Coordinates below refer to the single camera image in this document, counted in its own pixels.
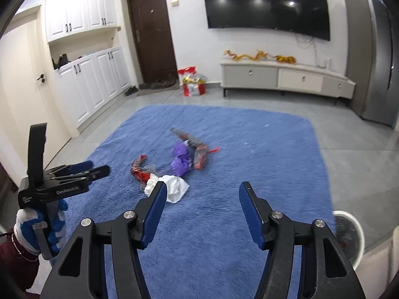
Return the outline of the left hand blue white glove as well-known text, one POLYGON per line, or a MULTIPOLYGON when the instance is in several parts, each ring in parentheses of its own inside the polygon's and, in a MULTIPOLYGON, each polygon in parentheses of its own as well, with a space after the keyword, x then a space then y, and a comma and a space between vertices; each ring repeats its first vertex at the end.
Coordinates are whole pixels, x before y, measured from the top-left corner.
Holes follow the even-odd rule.
POLYGON ((65 212, 67 209, 67 202, 63 199, 60 200, 58 212, 49 224, 44 221, 44 216, 40 211, 30 208, 19 209, 13 227, 14 238, 30 254, 38 256, 41 253, 41 249, 36 237, 36 230, 40 230, 42 227, 50 227, 51 231, 47 238, 47 243, 50 249, 55 254, 58 254, 66 243, 65 212))

